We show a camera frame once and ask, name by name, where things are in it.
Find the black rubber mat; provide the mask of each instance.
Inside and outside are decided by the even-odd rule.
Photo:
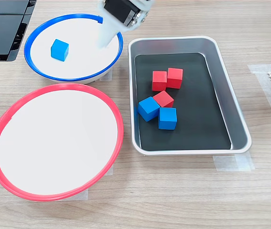
[[[138,102],[154,96],[152,72],[181,68],[181,89],[167,89],[174,98],[178,122],[175,130],[159,130],[158,119],[145,122],[139,115],[144,150],[230,149],[231,142],[221,115],[205,58],[199,53],[139,55],[135,58]]]

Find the blue cube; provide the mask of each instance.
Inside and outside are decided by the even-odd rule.
[[[159,129],[174,130],[177,125],[177,121],[177,110],[175,108],[160,108]]]
[[[50,55],[60,61],[65,61],[69,53],[69,44],[56,39],[51,46]]]
[[[148,122],[159,115],[160,105],[152,98],[148,97],[139,102],[138,111],[143,119]]]

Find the silver tray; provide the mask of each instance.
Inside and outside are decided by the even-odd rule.
[[[129,44],[132,144],[144,155],[220,155],[245,153],[251,136],[217,43],[209,37],[144,38]],[[183,68],[175,99],[174,131],[159,130],[157,118],[145,122],[138,102],[156,93],[152,71]]]

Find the cube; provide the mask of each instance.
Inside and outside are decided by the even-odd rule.
[[[160,107],[172,107],[174,99],[165,91],[162,91],[155,96],[154,100],[160,105]]]
[[[166,85],[167,85],[167,72],[166,71],[153,71],[152,90],[154,92],[165,91]]]
[[[177,121],[177,110],[175,108],[160,108],[159,129],[174,130],[177,125]]]
[[[56,39],[50,48],[50,55],[60,61],[65,61],[69,53],[69,44]]]
[[[183,69],[169,68],[167,76],[167,87],[180,89],[183,80]]]
[[[139,102],[138,112],[148,122],[159,115],[160,105],[150,96]]]

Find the wood grain surface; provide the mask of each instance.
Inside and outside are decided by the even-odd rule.
[[[0,62],[0,116],[18,99],[53,84],[25,62],[24,43],[45,21],[96,13],[96,1],[38,1],[16,61]],[[131,145],[127,45],[135,38],[207,35],[220,47],[253,139],[251,172],[217,172],[212,156],[142,156]],[[113,176],[89,200],[38,203],[0,185],[0,229],[271,229],[271,107],[248,64],[271,63],[271,1],[157,0],[147,20],[123,35],[109,95],[125,126]]]

